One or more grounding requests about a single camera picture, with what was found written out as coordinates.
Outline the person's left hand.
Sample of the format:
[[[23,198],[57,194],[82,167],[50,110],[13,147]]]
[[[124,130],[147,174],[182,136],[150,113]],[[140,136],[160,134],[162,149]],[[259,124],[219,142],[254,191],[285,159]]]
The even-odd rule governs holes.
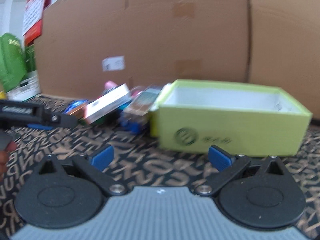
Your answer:
[[[0,152],[0,176],[1,180],[4,176],[4,174],[7,172],[7,162],[9,161],[9,155],[10,152],[15,151],[17,148],[17,145],[14,141],[11,141],[5,150],[2,150]]]

